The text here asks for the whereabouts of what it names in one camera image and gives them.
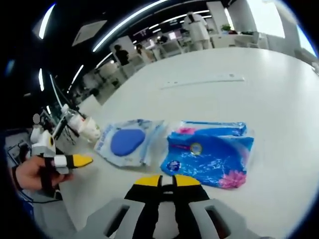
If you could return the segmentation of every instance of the white table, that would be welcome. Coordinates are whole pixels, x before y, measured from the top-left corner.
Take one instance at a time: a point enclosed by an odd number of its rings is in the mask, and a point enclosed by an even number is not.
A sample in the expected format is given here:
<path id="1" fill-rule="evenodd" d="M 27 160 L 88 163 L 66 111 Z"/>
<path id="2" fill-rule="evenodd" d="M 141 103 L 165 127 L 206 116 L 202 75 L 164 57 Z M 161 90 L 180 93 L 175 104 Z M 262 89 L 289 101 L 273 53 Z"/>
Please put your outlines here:
<path id="1" fill-rule="evenodd" d="M 209 79 L 235 72 L 245 82 L 197 84 L 160 90 L 164 81 Z M 221 48 L 191 52 L 147 65 L 126 81 L 95 115 L 107 121 L 166 119 L 244 121 L 255 130 L 247 182 L 236 190 L 204 186 L 211 198 L 242 214 L 248 228 L 278 239 L 303 219 L 318 191 L 319 77 L 310 65 L 262 49 Z M 73 152 L 94 163 L 61 184 L 77 229 L 112 198 L 125 196 L 141 172 L 118 169 L 85 143 Z"/>

